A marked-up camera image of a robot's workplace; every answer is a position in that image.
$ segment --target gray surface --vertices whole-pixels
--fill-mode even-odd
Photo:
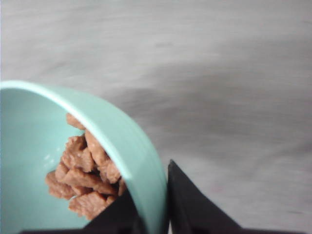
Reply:
[[[2,80],[122,108],[244,227],[312,233],[312,1],[2,1]]]

